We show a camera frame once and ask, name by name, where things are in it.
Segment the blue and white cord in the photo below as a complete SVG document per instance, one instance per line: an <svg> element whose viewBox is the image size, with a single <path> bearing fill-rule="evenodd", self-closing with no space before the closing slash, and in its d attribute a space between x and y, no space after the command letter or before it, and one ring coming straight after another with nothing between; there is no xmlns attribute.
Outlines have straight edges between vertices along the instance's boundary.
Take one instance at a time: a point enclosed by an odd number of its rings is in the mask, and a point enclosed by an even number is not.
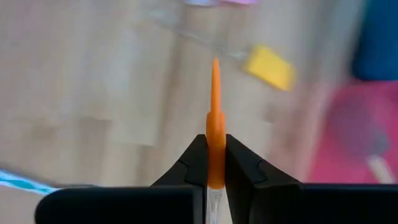
<svg viewBox="0 0 398 224"><path fill-rule="evenodd" d="M3 169L0 169L0 185L11 187L13 189L24 190L27 192L33 192L39 195L48 195L54 191L60 190L58 188L15 175Z"/></svg>

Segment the yellow block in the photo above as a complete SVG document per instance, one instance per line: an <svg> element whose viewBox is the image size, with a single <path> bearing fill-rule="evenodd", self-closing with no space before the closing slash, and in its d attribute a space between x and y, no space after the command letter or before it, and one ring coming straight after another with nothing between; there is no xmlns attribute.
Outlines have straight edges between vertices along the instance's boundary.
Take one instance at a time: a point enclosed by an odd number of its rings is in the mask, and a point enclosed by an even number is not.
<svg viewBox="0 0 398 224"><path fill-rule="evenodd" d="M263 45L254 47L244 70L281 90L288 91L293 85L293 66Z"/></svg>

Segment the pink object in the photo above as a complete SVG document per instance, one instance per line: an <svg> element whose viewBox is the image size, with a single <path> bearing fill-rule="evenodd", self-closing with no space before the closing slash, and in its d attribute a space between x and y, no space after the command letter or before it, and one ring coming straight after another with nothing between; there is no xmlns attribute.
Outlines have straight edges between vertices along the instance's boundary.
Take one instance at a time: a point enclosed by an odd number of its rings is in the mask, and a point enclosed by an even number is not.
<svg viewBox="0 0 398 224"><path fill-rule="evenodd" d="M230 2L236 4L255 4L258 0L222 0L223 2Z"/></svg>
<svg viewBox="0 0 398 224"><path fill-rule="evenodd" d="M386 161L397 178L397 114L398 82L360 83L340 89L331 102L307 181L377 183L365 158L373 153ZM377 140L377 135L387 139L379 152L373 151L377 144L372 139Z"/></svg>

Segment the blue object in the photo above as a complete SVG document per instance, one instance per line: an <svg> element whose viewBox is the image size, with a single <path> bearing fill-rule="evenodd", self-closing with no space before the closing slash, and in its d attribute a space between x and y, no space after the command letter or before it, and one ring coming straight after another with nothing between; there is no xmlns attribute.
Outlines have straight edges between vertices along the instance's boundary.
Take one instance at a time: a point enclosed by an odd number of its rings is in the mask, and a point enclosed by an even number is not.
<svg viewBox="0 0 398 224"><path fill-rule="evenodd" d="M370 0L353 74L362 80L398 80L398 1Z"/></svg>
<svg viewBox="0 0 398 224"><path fill-rule="evenodd" d="M27 192L33 192L39 195L48 195L54 191L59 190L58 188L51 187L49 185L42 184L25 177L21 177L19 175L15 175L3 169L0 169L0 185L24 190Z"/></svg>

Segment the wooden floor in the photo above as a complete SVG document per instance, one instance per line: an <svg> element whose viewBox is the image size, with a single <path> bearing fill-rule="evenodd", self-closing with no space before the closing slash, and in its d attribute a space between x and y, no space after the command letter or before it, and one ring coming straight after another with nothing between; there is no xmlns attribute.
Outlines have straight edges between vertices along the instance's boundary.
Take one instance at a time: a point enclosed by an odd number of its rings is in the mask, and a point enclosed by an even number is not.
<svg viewBox="0 0 398 224"><path fill-rule="evenodd" d="M59 184L151 184L204 133L214 56L228 132L263 157L281 154L338 2L1 0L0 168ZM237 55L254 44L294 65L292 92L241 71ZM0 197L1 223L34 222L40 197L4 187ZM231 223L224 199L220 223Z"/></svg>

